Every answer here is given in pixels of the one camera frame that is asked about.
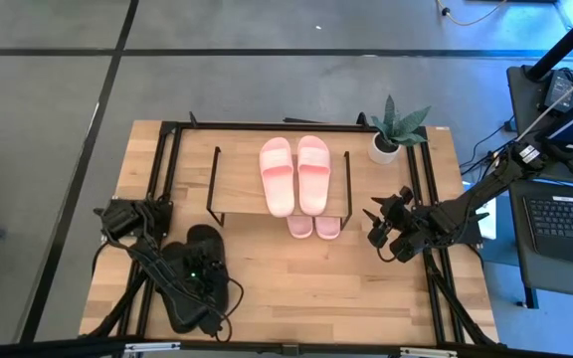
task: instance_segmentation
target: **white plant pot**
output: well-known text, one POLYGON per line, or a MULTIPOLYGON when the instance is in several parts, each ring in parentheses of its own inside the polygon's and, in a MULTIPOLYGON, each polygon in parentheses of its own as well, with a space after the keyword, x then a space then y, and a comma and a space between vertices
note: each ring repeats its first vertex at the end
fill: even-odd
POLYGON ((375 138, 378 135, 379 133, 375 133, 375 135, 373 135, 373 140, 371 140, 370 146, 368 147, 368 156, 377 164, 389 164, 395 159, 399 153, 399 148, 402 146, 398 145, 397 150, 392 153, 383 152, 377 148, 377 145, 375 145, 375 138))

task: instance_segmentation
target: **laptop keyboard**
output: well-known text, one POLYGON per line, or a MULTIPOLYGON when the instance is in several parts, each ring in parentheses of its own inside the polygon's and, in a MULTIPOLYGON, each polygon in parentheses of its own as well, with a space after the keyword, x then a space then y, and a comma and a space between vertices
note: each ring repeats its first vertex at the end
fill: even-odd
POLYGON ((525 198, 535 236, 573 238, 573 202, 525 198))

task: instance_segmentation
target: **pink slipper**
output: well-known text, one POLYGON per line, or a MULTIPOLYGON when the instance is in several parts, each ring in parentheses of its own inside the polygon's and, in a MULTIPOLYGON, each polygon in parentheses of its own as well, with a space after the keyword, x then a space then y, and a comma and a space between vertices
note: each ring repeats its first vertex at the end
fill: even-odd
POLYGON ((296 239, 306 239, 313 232, 313 218, 308 216, 286 217, 290 234, 296 239))
POLYGON ((299 206, 311 216, 320 215, 326 208, 330 153, 316 136, 306 135, 297 144, 297 172, 299 175, 299 206))
POLYGON ((317 235, 325 240, 333 240, 339 236, 341 223, 339 218, 315 217, 317 235))
POLYGON ((278 137, 265 143, 260 150, 260 175, 269 212, 277 218, 289 216, 295 208, 295 199, 293 162, 286 139, 278 137))

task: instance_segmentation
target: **gray floor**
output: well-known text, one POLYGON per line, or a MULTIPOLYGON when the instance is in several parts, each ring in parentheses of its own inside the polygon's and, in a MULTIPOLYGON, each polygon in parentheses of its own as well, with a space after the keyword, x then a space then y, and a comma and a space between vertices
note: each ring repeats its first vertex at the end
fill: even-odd
MULTIPOLYGON (((447 3, 463 20, 492 7, 464 0, 447 3)), ((0 47, 112 48, 127 6, 128 1, 118 0, 0 0, 0 47)), ((149 0, 138 7, 127 46, 545 50, 565 33, 551 5, 508 4, 470 28, 444 21, 435 8, 433 1, 149 0)), ((431 105, 427 123, 450 126, 460 161, 465 161, 475 142, 511 116, 505 70, 533 61, 123 58, 38 338, 77 333, 99 237, 92 208, 104 206, 113 192, 134 120, 187 120, 192 110, 199 120, 291 116, 352 122, 359 111, 381 115, 390 93, 404 112, 431 105)), ((0 58, 0 226, 9 233, 0 242, 0 343, 14 340, 108 63, 108 58, 0 58)), ((561 66, 573 68, 573 60, 561 66)), ((479 150, 494 149, 510 137, 498 134, 479 150)), ((536 328, 563 322, 557 312, 567 300, 550 299, 542 302, 545 309, 526 312, 512 305, 522 295, 518 274, 501 268, 487 274, 503 342, 573 353, 572 346, 558 343, 564 331, 536 328), (532 317, 538 326, 524 331, 523 322, 532 317)))

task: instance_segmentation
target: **black metal frame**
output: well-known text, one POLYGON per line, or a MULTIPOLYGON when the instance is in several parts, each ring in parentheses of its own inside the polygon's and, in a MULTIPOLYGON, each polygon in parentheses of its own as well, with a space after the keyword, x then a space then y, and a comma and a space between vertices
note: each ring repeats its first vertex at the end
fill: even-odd
POLYGON ((538 309, 538 294, 536 294, 536 288, 531 288, 524 284, 523 290, 525 291, 525 301, 519 302, 518 305, 529 309, 538 309))
MULTIPOLYGON (((408 166, 410 168, 410 181, 413 193, 415 194, 415 205, 424 205, 422 195, 422 186, 419 181, 419 172, 417 170, 417 158, 415 157, 415 147, 406 147, 408 153, 408 166)), ((426 285, 428 287, 428 296, 430 298, 430 309, 433 316, 433 328, 435 329, 435 340, 437 343, 446 342, 446 333, 444 330, 444 317, 439 303, 439 295, 435 283, 428 276, 428 250, 422 252, 424 260, 424 270, 426 272, 426 285)))
MULTIPOLYGON (((165 182, 163 186, 163 192, 160 195, 160 200, 169 200, 171 195, 171 185, 173 183, 173 177, 176 170, 176 162, 178 161, 178 151, 180 150, 180 136, 181 136, 181 126, 176 122, 164 121, 160 125, 160 130, 158 132, 158 141, 156 143, 156 151, 154 152, 154 159, 152 161, 151 172, 149 173, 149 182, 147 184, 147 193, 145 194, 147 198, 154 199, 156 186, 158 183, 158 176, 160 173, 160 166, 163 159, 163 152, 165 149, 165 142, 167 137, 173 134, 173 141, 171 146, 171 153, 169 162, 167 164, 167 172, 165 175, 165 182)), ((136 277, 140 273, 140 268, 137 261, 132 261, 129 268, 129 276, 127 278, 126 290, 130 289, 131 286, 136 281, 136 277)), ((145 289, 143 292, 143 299, 141 301, 140 311, 138 314, 138 320, 136 323, 136 334, 143 336, 146 327, 146 316, 143 312, 149 311, 149 306, 151 305, 151 296, 154 291, 154 282, 148 277, 145 280, 145 289)), ((116 334, 118 336, 127 334, 127 328, 129 324, 129 317, 131 315, 132 299, 128 301, 128 309, 126 309, 119 322, 116 334)))
POLYGON ((30 344, 0 345, 0 358, 20 357, 105 357, 109 354, 133 353, 143 348, 154 350, 209 350, 256 353, 277 353, 285 356, 314 353, 344 354, 388 354, 389 357, 438 356, 438 357, 485 357, 485 358, 562 358, 573 357, 562 354, 541 353, 501 346, 471 345, 462 343, 443 343, 437 346, 372 346, 357 344, 281 344, 232 342, 214 346, 207 341, 178 341, 143 339, 136 336, 69 339, 59 341, 34 342, 30 344))
MULTIPOLYGON (((193 116, 193 113, 191 114, 191 116, 193 118, 192 128, 198 128, 199 126, 198 126, 198 121, 196 121, 196 117, 193 116)), ((313 122, 305 121, 304 119, 300 119, 299 121, 292 122, 292 123, 313 123, 313 122)), ((216 146, 214 148, 214 160, 212 162, 211 174, 209 177, 209 189, 207 191, 207 206, 206 206, 206 208, 207 208, 207 212, 209 212, 211 217, 214 218, 216 223, 218 223, 218 225, 220 225, 220 227, 222 228, 225 226, 225 214, 227 214, 227 213, 218 213, 218 214, 220 214, 220 218, 219 218, 216 216, 216 213, 214 213, 214 211, 212 209, 212 202, 214 199, 214 187, 216 186, 216 172, 218 170, 218 158, 220 158, 221 152, 222 152, 222 150, 220 149, 219 146, 216 146)), ((352 193, 351 180, 350 180, 350 153, 348 151, 344 152, 344 162, 346 164, 346 202, 348 205, 348 210, 347 210, 346 218, 341 218, 339 220, 340 230, 344 230, 344 227, 346 227, 348 220, 350 220, 350 217, 353 215, 353 193, 352 193)))
MULTIPOLYGON (((364 113, 360 113, 357 117, 357 122, 356 124, 321 124, 321 123, 316 123, 316 122, 311 122, 311 121, 306 121, 306 120, 298 120, 295 122, 287 122, 287 123, 227 123, 227 122, 198 122, 198 120, 196 120, 196 117, 194 116, 194 114, 192 112, 190 112, 190 118, 191 120, 189 122, 176 122, 175 123, 175 135, 177 135, 178 137, 174 137, 174 143, 178 142, 180 143, 180 136, 182 134, 182 130, 183 129, 230 129, 230 130, 287 130, 287 131, 307 131, 307 132, 311 132, 311 131, 326 131, 326 132, 370 132, 370 133, 375 133, 376 132, 376 128, 374 127, 370 127, 368 125, 368 123, 365 120, 365 115, 364 113)), ((214 166, 212 167, 212 173, 211 173, 211 177, 210 177, 210 182, 213 184, 214 180, 215 180, 215 176, 216 176, 216 170, 214 170, 217 167, 217 161, 218 161, 218 154, 220 152, 220 148, 216 147, 214 149, 214 166)), ((417 190, 416 195, 419 195, 419 198, 421 198, 421 188, 419 186, 419 174, 417 171, 417 162, 415 160, 415 155, 414 155, 414 151, 413 150, 409 150, 409 166, 410 166, 410 170, 411 170, 411 180, 413 182, 413 187, 414 189, 417 190)), ((347 160, 347 170, 348 173, 350 173, 350 164, 349 164, 349 155, 348 152, 344 153, 345 158, 347 160)), ((153 163, 152 164, 152 168, 160 168, 160 164, 156 164, 153 163)), ((154 178, 154 174, 152 173, 150 176, 150 181, 151 179, 154 178)), ((347 180, 347 189, 348 192, 350 193, 350 180, 347 180)), ((210 208, 210 204, 211 201, 213 199, 213 193, 208 194, 208 199, 207 199, 207 204, 208 204, 208 211, 210 212, 210 214, 212 214, 212 216, 214 217, 214 219, 218 222, 218 218, 216 217, 216 215, 211 211, 210 208)), ((352 195, 348 196, 348 200, 350 202, 350 204, 352 205, 352 195)), ((344 221, 343 225, 346 224, 346 222, 348 221, 348 218, 350 218, 350 215, 352 215, 352 208, 349 210, 349 216, 346 218, 346 220, 344 221)), ((445 334, 444 334, 444 322, 443 322, 443 318, 441 316, 441 311, 439 309, 439 298, 438 298, 438 294, 437 294, 437 288, 435 286, 435 283, 430 280, 428 278, 428 265, 425 265, 425 270, 426 270, 426 275, 427 275, 427 280, 428 280, 428 287, 429 287, 429 294, 430 294, 430 301, 431 301, 431 310, 433 312, 433 322, 435 325, 435 334, 438 343, 443 343, 446 341, 445 339, 445 334)), ((446 277, 450 276, 450 280, 452 280, 452 272, 446 272, 445 273, 446 277)), ((147 323, 147 319, 148 319, 148 315, 149 315, 149 302, 151 301, 151 295, 153 292, 146 292, 145 295, 143 296, 143 303, 141 304, 141 309, 139 311, 138 314, 138 331, 136 332, 138 336, 142 337, 144 335, 145 329, 146 329, 146 323, 147 323)), ((183 342, 183 344, 185 346, 187 346, 188 344, 191 345, 195 343, 194 341, 185 341, 183 342)), ((225 349, 225 350, 230 350, 230 346, 233 347, 232 345, 236 345, 239 346, 239 344, 237 343, 227 343, 225 345, 218 343, 218 342, 200 342, 200 345, 205 345, 205 347, 209 347, 209 349, 225 349)), ((265 347, 267 346, 265 343, 255 343, 255 342, 250 342, 250 343, 245 343, 245 344, 249 344, 249 349, 246 350, 252 350, 252 351, 258 351, 258 352, 262 352, 264 350, 262 350, 261 347, 265 347)), ((331 349, 331 350, 324 350, 324 352, 342 352, 342 353, 348 353, 348 352, 352 352, 351 349, 353 349, 354 347, 360 347, 363 348, 363 350, 361 351, 363 352, 372 352, 373 354, 381 354, 381 353, 385 353, 385 354, 391 354, 391 352, 396 352, 399 348, 399 346, 397 345, 373 345, 373 346, 362 346, 362 345, 352 345, 352 346, 344 346, 344 345, 323 345, 323 344, 292 344, 292 343, 285 343, 285 344, 278 344, 278 345, 272 345, 274 347, 279 346, 281 347, 281 352, 293 352, 292 349, 295 349, 296 352, 300 352, 300 351, 306 351, 306 352, 311 352, 311 347, 333 347, 336 349, 331 349)))
MULTIPOLYGON (((439 203, 439 194, 437 193, 437 182, 435 180, 435 172, 433 171, 433 160, 431 159, 430 148, 428 147, 428 142, 423 142, 420 144, 420 146, 422 150, 422 159, 424 162, 424 171, 426 173, 428 194, 430 195, 431 205, 437 205, 439 203)), ((439 259, 442 263, 442 271, 444 273, 446 284, 454 294, 457 294, 455 290, 453 268, 450 262, 450 254, 448 253, 448 249, 439 249, 439 259)), ((450 307, 450 315, 451 320, 453 321, 455 341, 457 343, 465 343, 466 338, 464 337, 464 329, 462 328, 462 323, 455 315, 455 311, 452 307, 450 307)))

